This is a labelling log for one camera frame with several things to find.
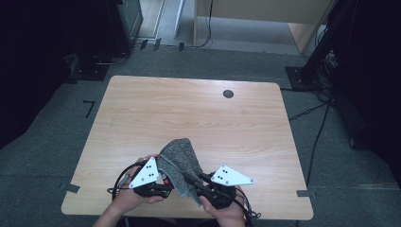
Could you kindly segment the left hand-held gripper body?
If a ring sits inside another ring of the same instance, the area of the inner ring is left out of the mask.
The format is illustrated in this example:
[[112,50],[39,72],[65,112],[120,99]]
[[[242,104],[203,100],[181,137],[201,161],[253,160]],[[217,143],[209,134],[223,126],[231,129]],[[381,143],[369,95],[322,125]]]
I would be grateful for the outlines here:
[[166,174],[159,170],[157,159],[151,157],[135,171],[129,189],[144,198],[158,196],[166,199],[174,186]]

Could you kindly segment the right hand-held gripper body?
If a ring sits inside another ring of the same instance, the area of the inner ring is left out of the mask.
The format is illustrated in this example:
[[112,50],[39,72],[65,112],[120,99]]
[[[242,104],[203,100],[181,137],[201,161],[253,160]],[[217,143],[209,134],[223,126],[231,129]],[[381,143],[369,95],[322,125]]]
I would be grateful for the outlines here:
[[211,183],[204,182],[205,191],[197,194],[204,196],[216,209],[227,208],[235,200],[236,188],[240,185],[254,184],[250,177],[222,165],[217,171],[209,173]]

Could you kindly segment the grey terry towel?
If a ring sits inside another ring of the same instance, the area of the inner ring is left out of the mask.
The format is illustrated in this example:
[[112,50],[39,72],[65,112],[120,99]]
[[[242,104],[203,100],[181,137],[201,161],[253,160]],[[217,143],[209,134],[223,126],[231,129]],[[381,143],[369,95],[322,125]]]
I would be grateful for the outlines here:
[[195,187],[184,179],[184,174],[187,174],[200,182],[203,172],[188,138],[175,139],[168,143],[160,151],[156,164],[172,182],[181,198],[189,197],[197,205],[201,205]]

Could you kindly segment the person's left hand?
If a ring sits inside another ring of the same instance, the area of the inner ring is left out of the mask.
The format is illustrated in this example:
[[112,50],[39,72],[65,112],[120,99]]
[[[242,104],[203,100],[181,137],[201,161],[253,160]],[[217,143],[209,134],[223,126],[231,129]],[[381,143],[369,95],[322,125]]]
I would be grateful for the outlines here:
[[[128,179],[122,183],[123,186],[128,186],[130,184],[131,177],[133,174],[140,169],[141,163],[146,163],[150,158],[157,157],[157,154],[151,154],[146,157],[139,158],[135,163],[134,166],[128,168],[124,171],[124,177]],[[116,193],[116,197],[114,201],[117,204],[117,208],[119,211],[123,213],[127,213],[130,210],[136,208],[137,206],[147,203],[153,204],[155,202],[163,201],[164,198],[160,196],[152,196],[152,197],[141,197],[133,192],[131,189],[123,189]]]

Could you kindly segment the person's right hand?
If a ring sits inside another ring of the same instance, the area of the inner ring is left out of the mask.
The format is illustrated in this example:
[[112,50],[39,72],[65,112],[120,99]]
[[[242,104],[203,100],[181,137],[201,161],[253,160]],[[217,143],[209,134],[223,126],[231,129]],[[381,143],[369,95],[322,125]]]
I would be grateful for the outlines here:
[[246,227],[242,210],[244,199],[240,196],[242,188],[238,186],[237,189],[238,192],[236,193],[235,199],[239,204],[233,202],[229,207],[224,209],[216,209],[209,200],[204,196],[200,196],[203,210],[211,215],[220,227]]

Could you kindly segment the black angled tape mark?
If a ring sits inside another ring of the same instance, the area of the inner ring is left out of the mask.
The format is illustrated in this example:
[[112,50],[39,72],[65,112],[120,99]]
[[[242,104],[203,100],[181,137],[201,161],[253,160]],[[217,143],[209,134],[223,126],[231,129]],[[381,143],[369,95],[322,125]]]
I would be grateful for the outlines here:
[[82,102],[89,105],[88,111],[87,111],[87,113],[85,115],[85,118],[88,118],[89,115],[91,114],[96,102],[93,101],[93,100],[83,100]]

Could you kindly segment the black metal stand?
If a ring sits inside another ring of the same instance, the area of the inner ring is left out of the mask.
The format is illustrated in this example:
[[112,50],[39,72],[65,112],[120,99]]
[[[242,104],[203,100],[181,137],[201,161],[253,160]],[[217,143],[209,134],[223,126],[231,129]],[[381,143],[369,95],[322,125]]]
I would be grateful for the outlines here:
[[344,21],[355,2],[356,0],[340,0],[340,3],[334,6],[335,12],[331,12],[329,16],[331,24],[307,63],[303,67],[286,67],[293,91],[319,91],[323,89],[317,83],[321,61],[329,53],[335,37],[340,34],[340,28],[344,25]]

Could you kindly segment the dark computer tower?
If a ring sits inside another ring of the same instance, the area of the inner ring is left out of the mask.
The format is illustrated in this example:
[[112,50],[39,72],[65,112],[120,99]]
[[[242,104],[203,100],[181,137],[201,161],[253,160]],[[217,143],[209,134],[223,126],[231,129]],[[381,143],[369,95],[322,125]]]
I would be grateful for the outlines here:
[[139,0],[106,0],[115,53],[130,54],[143,23]]

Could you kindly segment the dark curtain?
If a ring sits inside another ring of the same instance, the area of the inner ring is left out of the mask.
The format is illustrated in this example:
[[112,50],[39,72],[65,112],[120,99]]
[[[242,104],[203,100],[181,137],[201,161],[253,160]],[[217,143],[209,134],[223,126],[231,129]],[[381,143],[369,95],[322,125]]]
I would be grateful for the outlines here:
[[340,0],[347,3],[332,28],[330,80],[345,98],[354,143],[384,160],[401,188],[401,0]]
[[75,54],[91,65],[104,0],[0,0],[0,149],[24,134],[68,80]]

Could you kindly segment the light wooden desk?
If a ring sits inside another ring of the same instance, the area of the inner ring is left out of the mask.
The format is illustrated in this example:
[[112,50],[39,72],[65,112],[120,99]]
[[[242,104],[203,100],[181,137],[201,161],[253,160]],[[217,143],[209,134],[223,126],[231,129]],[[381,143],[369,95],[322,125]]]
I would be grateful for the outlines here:
[[298,51],[305,53],[328,13],[338,0],[194,0],[193,44],[197,43],[198,18],[287,23]]

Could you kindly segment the black stand base plate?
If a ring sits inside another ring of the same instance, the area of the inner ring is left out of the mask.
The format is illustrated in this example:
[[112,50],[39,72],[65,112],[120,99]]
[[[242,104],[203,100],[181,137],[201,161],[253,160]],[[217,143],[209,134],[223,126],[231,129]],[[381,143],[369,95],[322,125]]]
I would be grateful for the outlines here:
[[95,80],[105,79],[109,65],[97,62],[92,56],[78,58],[78,63],[74,67],[70,79],[75,80]]

